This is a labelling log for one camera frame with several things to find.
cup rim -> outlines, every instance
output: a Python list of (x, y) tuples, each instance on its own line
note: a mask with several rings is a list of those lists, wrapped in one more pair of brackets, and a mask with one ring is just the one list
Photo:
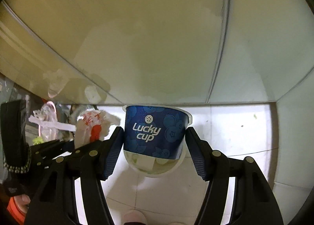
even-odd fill
[(173, 106), (165, 106), (165, 105), (124, 105), (122, 106), (122, 109), (124, 110), (124, 112), (127, 112), (127, 107), (129, 106), (146, 106), (146, 107), (162, 107), (162, 108), (169, 108), (169, 109), (176, 109), (178, 111), (184, 112), (188, 117), (189, 117), (189, 123), (187, 124), (188, 126), (192, 124), (192, 115), (191, 113), (187, 112), (186, 110), (177, 108), (177, 107), (173, 107)]

white surface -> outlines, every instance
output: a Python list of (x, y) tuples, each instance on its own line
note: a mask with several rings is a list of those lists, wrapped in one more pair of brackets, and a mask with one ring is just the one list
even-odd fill
[(205, 140), (226, 156), (270, 150), (270, 121), (269, 105), (213, 106), (212, 137)]
[(288, 224), (297, 214), (307, 199), (310, 191), (311, 190), (307, 188), (291, 187), (275, 183), (273, 192), (282, 214), (284, 224)]
[(128, 206), (135, 206), (138, 174), (128, 165), (123, 150), (118, 157), (116, 167), (108, 180), (101, 182), (107, 198)]
[[(121, 126), (124, 127), (125, 113), (121, 107), (99, 106), (99, 109), (104, 109), (120, 117)], [(266, 142), (271, 140), (269, 138), (271, 136), (271, 130), (269, 131), (271, 122), (268, 105), (184, 107), (183, 109), (193, 115), (192, 126), (201, 139), (210, 142), (211, 129), (214, 129), (211, 124), (220, 125), (220, 135), (228, 135), (231, 139), (235, 139), (230, 141), (228, 137), (220, 138), (221, 146), (224, 147), (221, 151), (228, 153), (231, 149), (230, 153), (234, 154), (232, 158), (235, 159), (242, 160), (248, 155), (253, 157), (268, 178), (272, 152), (265, 151), (267, 149)], [(242, 134), (239, 134), (238, 126), (242, 130)], [(230, 178), (222, 224), (226, 224), (230, 218), (234, 183), (235, 178)], [(208, 183), (197, 175), (189, 155), (186, 155), (183, 163), (173, 173), (160, 178), (147, 178), (138, 175), (129, 167), (123, 152), (120, 153), (113, 174), (107, 181), (102, 182), (109, 209), (114, 221), (117, 222), (116, 225), (119, 224), (123, 213), (130, 209), (139, 209), (143, 212), (149, 225), (166, 225), (171, 222), (192, 225), (203, 202), (207, 185)], [(84, 223), (85, 218), (82, 214), (84, 211), (80, 197), (77, 198), (77, 203), (80, 222), (86, 224)]]
[(305, 0), (231, 0), (210, 102), (277, 100), (314, 65), (313, 39)]
[(279, 157), (275, 181), (314, 185), (314, 73), (278, 103)]
[(140, 176), (136, 208), (181, 217), (194, 217), (201, 207), (206, 182), (196, 173), (192, 159), (185, 158), (172, 174), (161, 178)]

white plastic bag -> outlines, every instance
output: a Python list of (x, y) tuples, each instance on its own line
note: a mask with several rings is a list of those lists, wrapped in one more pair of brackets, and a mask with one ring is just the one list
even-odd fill
[[(40, 110), (34, 110), (34, 116), (41, 121), (57, 122), (57, 113), (54, 103), (49, 101), (45, 103)], [(44, 142), (62, 138), (62, 134), (57, 128), (38, 127), (38, 134)]]
[(103, 141), (108, 135), (111, 125), (120, 125), (120, 118), (104, 110), (85, 111), (79, 117), (74, 138), (75, 148), (96, 140)]

pink object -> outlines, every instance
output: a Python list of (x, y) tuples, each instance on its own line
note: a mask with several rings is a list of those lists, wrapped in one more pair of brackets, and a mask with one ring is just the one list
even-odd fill
[(121, 224), (127, 222), (140, 222), (145, 225), (148, 224), (145, 215), (138, 210), (130, 210), (125, 215), (123, 215)]
[[(48, 102), (46, 102), (46, 103), (43, 105), (43, 107), (44, 107), (44, 106), (48, 106), (48, 107), (50, 107), (51, 109), (54, 110), (55, 119), (56, 119), (56, 121), (58, 121), (58, 119), (57, 119), (57, 110), (56, 110), (55, 104), (54, 104), (52, 101), (48, 101)], [(39, 136), (42, 136), (42, 135), (41, 135), (41, 131), (42, 131), (41, 126), (38, 126), (38, 135), (39, 135)], [(57, 134), (58, 134), (58, 132), (56, 132), (55, 130), (53, 130), (53, 131), (51, 132), (51, 138), (52, 138), (52, 140), (55, 140), (55, 139), (56, 139)]]

screw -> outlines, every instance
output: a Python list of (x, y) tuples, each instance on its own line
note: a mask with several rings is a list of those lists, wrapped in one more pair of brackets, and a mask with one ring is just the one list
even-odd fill
[(252, 158), (252, 157), (246, 157), (246, 160), (249, 163), (253, 163), (254, 162), (254, 158)]
[(94, 157), (94, 156), (96, 156), (98, 154), (98, 151), (96, 151), (96, 150), (93, 150), (93, 151), (90, 151), (89, 152), (89, 155), (91, 156), (91, 157)]
[(61, 163), (64, 160), (64, 157), (60, 156), (56, 158), (57, 163)]
[(212, 152), (212, 154), (215, 156), (215, 157), (219, 157), (221, 155), (221, 152), (220, 151), (217, 151), (217, 150), (214, 150)]

